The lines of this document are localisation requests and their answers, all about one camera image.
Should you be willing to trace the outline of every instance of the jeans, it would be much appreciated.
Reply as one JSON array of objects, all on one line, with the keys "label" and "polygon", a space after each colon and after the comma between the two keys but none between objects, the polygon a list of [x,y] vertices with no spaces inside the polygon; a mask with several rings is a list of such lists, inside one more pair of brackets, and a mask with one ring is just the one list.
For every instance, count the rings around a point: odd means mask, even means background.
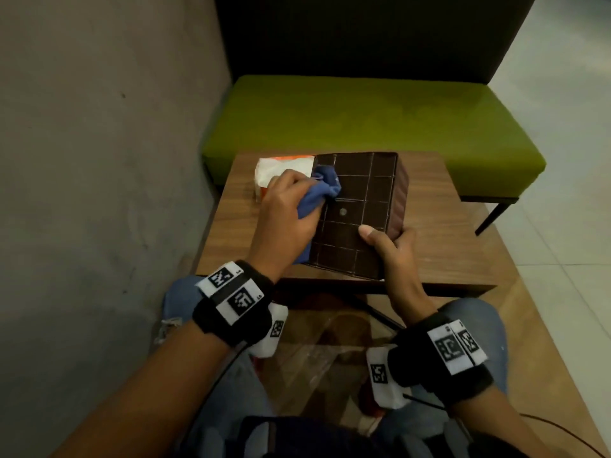
[{"label": "jeans", "polygon": [[[189,276],[172,284],[165,294],[162,317],[191,318],[201,295],[195,284],[202,278]],[[507,338],[499,314],[490,304],[479,299],[458,299],[439,309],[451,319],[460,319],[488,356],[485,365],[501,391],[507,393]],[[434,394],[422,386],[412,388],[412,395],[441,405]],[[186,447],[181,455],[223,456],[225,440],[235,440],[241,421],[246,416],[275,416],[267,393],[257,377],[247,353],[241,354],[220,379],[209,399],[187,433]],[[387,413],[371,438],[391,446],[400,436],[427,439],[442,434],[448,421],[445,411],[411,402]]]}]

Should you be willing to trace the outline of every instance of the green seat cushion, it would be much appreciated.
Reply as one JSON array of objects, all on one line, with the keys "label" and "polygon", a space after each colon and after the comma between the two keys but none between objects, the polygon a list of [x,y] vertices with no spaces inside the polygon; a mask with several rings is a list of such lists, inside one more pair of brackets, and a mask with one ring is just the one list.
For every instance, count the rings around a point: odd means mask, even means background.
[{"label": "green seat cushion", "polygon": [[462,196],[518,197],[545,168],[486,85],[242,76],[203,148],[214,183],[239,151],[286,148],[437,151]]}]

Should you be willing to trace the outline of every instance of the gray wall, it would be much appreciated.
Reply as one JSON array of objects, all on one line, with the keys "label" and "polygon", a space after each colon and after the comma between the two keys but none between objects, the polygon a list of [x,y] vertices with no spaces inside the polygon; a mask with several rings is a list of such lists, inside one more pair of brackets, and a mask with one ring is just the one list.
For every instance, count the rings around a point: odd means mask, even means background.
[{"label": "gray wall", "polygon": [[41,456],[146,357],[214,198],[213,0],[0,0],[0,443]]}]

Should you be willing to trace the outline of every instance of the black cable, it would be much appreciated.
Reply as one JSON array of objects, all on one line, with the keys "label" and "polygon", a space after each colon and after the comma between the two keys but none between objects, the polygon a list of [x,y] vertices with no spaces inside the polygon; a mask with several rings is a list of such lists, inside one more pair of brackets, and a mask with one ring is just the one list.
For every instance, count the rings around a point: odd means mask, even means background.
[{"label": "black cable", "polygon": [[218,386],[219,382],[221,381],[221,379],[223,378],[223,376],[225,376],[225,373],[227,371],[229,371],[229,368],[232,367],[233,362],[235,362],[236,360],[238,360],[238,357],[240,355],[242,355],[242,353],[248,348],[250,347],[249,344],[245,344],[244,347],[242,347],[240,350],[238,350],[238,353],[235,355],[235,357],[233,357],[233,360],[231,362],[229,362],[227,364],[227,366],[225,367],[225,369],[223,369],[223,371],[221,371],[221,374],[219,375],[218,378],[216,378],[216,381],[214,382],[214,384],[212,385],[212,387],[210,388],[210,390],[208,391],[208,394],[203,398],[202,404],[199,406],[199,408],[197,409],[195,415],[193,416],[193,419],[191,420],[191,422],[189,423],[189,427],[185,430],[185,435],[182,438],[182,440],[180,441],[180,445],[179,445],[179,452],[183,451],[183,448],[186,445],[187,439],[189,438],[189,433],[191,432],[191,429],[193,428],[193,425],[195,424],[195,421],[197,420],[197,418],[199,417],[199,414],[202,412],[202,408],[203,406],[206,404],[206,402],[208,401],[208,399],[210,398],[210,395],[212,395],[212,392],[214,392],[214,389],[216,388],[216,386]]},{"label": "black cable", "polygon": [[[447,411],[445,408],[443,408],[440,405],[435,405],[432,404],[430,402],[427,402],[425,400],[421,400],[418,399],[416,397],[412,397],[411,395],[407,395],[407,394],[403,394],[403,398],[406,399],[410,399],[413,400],[415,402],[418,402],[420,404],[426,405],[427,407],[431,407],[431,408],[437,408],[438,410],[443,410],[443,411]],[[524,418],[530,418],[531,420],[537,420],[537,421],[541,421],[543,423],[547,423],[547,424],[551,424],[552,426],[556,426],[558,429],[560,429],[561,431],[566,432],[568,435],[573,436],[575,439],[579,440],[581,443],[583,443],[586,447],[589,447],[594,453],[596,453],[597,455],[599,455],[601,458],[607,458],[605,455],[603,455],[602,453],[600,453],[596,448],[594,448],[592,445],[590,445],[589,443],[587,443],[584,439],[582,439],[581,437],[579,437],[577,434],[572,433],[571,431],[569,431],[567,428],[565,428],[564,426],[561,426],[560,424],[556,424],[553,421],[550,420],[546,420],[545,418],[540,418],[539,416],[535,416],[535,415],[529,415],[527,413],[519,413],[520,416],[523,416]]]}]

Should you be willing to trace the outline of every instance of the black wristband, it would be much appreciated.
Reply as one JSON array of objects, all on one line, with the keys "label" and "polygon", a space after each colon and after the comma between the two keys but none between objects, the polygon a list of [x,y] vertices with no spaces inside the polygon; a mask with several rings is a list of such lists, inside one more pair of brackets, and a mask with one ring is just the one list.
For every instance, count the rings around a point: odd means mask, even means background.
[{"label": "black wristband", "polygon": [[242,341],[255,344],[270,330],[268,305],[274,284],[249,263],[228,262],[196,286],[202,300],[193,311],[193,321],[203,332],[234,347]]},{"label": "black wristband", "polygon": [[[470,349],[483,351],[477,346],[468,331],[459,323],[459,326],[468,334],[470,342],[474,344],[469,349],[464,346],[464,341],[451,329],[450,325],[456,322],[441,312],[420,321],[412,327],[400,331],[394,338],[393,343],[397,347],[391,349],[388,354],[388,366],[390,375],[401,386],[412,386],[421,384],[427,391],[433,392],[446,407],[461,400],[467,400],[483,392],[493,384],[492,375],[481,363],[474,362]],[[439,331],[446,337],[440,337],[433,341],[429,331]],[[440,351],[445,344],[453,347],[455,354]],[[447,361],[456,360],[457,356],[464,357],[465,366],[454,375],[450,372]]]}]

